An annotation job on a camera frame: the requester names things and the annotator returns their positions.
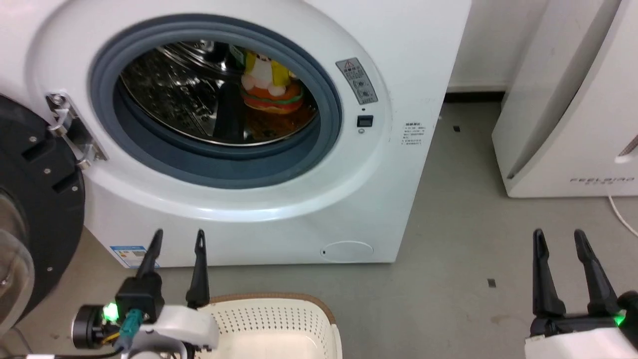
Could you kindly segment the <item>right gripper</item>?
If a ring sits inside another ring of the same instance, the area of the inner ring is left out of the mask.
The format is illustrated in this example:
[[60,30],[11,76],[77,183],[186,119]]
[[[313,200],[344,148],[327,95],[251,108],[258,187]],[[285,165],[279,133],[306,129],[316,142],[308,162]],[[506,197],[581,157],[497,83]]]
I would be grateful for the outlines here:
[[564,317],[549,268],[544,232],[533,232],[532,311],[536,319],[525,340],[525,359],[638,359],[638,312],[618,314],[611,283],[585,232],[574,230],[577,257],[589,294],[588,314]]

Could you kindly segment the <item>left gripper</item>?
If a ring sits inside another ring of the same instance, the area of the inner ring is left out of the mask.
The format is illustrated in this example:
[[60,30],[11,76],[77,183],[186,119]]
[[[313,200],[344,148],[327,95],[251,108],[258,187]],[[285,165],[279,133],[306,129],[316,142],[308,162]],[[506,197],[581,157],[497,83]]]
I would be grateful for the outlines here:
[[196,237],[187,305],[164,304],[161,277],[148,275],[155,272],[162,236],[163,230],[157,229],[136,276],[125,279],[115,296],[123,320],[115,348],[122,359],[162,359],[162,353],[194,359],[197,352],[213,352],[219,346],[216,320],[199,311],[210,300],[205,232],[199,229]]

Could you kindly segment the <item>white front-load washing machine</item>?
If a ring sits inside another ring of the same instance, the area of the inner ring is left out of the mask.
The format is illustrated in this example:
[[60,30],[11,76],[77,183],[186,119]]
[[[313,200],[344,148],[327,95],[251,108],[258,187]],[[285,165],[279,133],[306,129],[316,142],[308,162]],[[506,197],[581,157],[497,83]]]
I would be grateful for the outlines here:
[[[0,95],[52,120],[45,95],[68,94],[109,159],[84,171],[85,226],[110,246],[148,247],[162,268],[190,267],[203,229],[210,266],[329,263],[329,243],[360,241],[392,263],[405,233],[472,0],[0,0]],[[298,29],[342,98],[342,130],[321,165],[276,186],[224,190],[162,175],[126,155],[94,115],[100,48],[142,20],[204,13]],[[360,105],[335,62],[357,57],[378,102]],[[357,116],[373,115],[373,127]],[[420,146],[403,126],[426,125]]]

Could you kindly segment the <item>cream perforated laundry basket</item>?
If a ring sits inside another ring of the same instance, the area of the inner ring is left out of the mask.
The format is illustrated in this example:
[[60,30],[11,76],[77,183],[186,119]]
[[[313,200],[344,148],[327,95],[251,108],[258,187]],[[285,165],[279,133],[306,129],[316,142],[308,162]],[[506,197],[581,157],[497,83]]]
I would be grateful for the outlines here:
[[194,359],[343,359],[335,317],[320,299],[267,292],[214,296],[201,311],[219,327],[219,343]]

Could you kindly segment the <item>round white filter cover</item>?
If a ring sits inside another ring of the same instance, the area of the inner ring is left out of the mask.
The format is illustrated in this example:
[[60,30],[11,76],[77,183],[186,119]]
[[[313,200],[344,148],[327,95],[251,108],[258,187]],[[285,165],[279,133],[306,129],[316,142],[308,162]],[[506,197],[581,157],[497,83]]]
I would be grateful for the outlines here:
[[320,254],[329,263],[369,263],[374,249],[360,241],[338,241],[326,245]]

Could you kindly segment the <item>white air purifier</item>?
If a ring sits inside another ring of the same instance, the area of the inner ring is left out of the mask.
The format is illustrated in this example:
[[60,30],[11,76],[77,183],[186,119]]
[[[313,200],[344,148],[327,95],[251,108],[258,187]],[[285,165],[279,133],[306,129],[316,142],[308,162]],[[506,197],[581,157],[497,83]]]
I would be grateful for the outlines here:
[[508,197],[638,197],[638,0],[548,0],[492,142]]

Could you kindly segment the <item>burger plush toy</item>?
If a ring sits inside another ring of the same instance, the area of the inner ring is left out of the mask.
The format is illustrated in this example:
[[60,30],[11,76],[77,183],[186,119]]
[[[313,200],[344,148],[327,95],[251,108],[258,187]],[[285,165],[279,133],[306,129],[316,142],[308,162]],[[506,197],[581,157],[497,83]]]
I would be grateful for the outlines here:
[[301,108],[305,88],[281,63],[255,51],[244,50],[241,96],[244,104],[252,109],[287,115]]

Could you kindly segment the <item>dark drum paddle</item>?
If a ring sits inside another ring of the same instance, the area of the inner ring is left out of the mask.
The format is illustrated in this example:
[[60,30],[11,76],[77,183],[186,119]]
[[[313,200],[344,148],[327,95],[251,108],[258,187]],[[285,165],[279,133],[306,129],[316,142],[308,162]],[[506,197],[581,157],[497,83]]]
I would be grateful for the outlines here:
[[213,130],[220,143],[239,146],[244,143],[245,104],[237,84],[225,82],[217,92],[217,116]]

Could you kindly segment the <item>steel washer drum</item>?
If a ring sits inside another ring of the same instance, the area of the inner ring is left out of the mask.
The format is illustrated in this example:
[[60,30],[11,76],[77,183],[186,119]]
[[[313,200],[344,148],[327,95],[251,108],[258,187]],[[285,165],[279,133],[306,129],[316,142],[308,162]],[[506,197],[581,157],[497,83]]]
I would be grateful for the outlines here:
[[231,148],[272,145],[297,137],[316,125],[319,122],[316,100],[301,81],[305,100],[297,111],[281,115],[257,111],[245,104],[243,145],[230,146],[214,138],[217,92],[225,82],[235,83],[241,89],[244,50],[251,49],[209,39],[169,43],[130,62],[119,81],[130,100],[155,123],[182,137],[210,145]]

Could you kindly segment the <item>blue energy label sticker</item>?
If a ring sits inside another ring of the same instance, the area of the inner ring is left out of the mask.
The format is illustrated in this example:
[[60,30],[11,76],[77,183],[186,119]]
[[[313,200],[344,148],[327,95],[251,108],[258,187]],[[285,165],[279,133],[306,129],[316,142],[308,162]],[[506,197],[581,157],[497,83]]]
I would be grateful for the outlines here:
[[147,253],[144,246],[110,246],[115,257],[126,268],[139,268]]

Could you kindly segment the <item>black round washer door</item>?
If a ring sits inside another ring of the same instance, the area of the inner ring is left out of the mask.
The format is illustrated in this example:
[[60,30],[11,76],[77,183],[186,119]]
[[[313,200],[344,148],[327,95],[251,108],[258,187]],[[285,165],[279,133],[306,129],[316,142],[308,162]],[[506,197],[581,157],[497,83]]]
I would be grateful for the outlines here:
[[0,337],[59,283],[78,247],[85,201],[64,139],[0,95]]

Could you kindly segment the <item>small text sticker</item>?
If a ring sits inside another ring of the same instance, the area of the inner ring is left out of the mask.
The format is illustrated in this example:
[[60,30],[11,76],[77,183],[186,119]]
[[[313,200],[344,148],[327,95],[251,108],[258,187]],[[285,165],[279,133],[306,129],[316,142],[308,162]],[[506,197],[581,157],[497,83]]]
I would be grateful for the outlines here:
[[410,122],[403,126],[401,145],[420,146],[426,134],[426,125],[421,122]]

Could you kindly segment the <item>grey rubber door gasket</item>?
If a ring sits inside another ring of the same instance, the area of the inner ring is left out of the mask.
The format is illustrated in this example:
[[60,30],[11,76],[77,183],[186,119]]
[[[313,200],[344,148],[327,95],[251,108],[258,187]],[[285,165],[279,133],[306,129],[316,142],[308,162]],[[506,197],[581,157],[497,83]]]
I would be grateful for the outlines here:
[[[202,143],[155,123],[130,100],[120,74],[154,48],[201,39],[250,48],[280,62],[312,93],[319,122],[292,139],[248,148]],[[188,184],[245,190],[295,180],[321,165],[343,128],[337,86],[321,57],[303,39],[298,29],[268,28],[218,14],[169,14],[142,20],[115,34],[96,55],[89,81],[94,115],[133,161]]]

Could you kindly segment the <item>metal door hinge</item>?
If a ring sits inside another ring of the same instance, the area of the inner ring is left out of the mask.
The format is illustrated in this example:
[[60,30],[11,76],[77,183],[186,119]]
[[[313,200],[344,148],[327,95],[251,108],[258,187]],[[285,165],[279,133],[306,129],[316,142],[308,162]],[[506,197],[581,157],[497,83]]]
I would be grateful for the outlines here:
[[87,170],[95,162],[105,162],[109,159],[75,109],[68,94],[49,92],[46,93],[45,100],[52,116],[48,131],[53,136],[62,138],[70,147],[75,156],[76,166],[80,170]]

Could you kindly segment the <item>grey warning sticker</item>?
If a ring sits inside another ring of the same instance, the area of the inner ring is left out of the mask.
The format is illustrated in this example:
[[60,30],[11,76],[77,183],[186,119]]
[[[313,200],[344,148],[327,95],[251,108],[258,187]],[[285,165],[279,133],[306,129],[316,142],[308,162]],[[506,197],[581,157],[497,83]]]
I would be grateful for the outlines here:
[[378,102],[373,82],[369,79],[364,66],[357,57],[337,61],[335,65],[348,82],[359,105]]

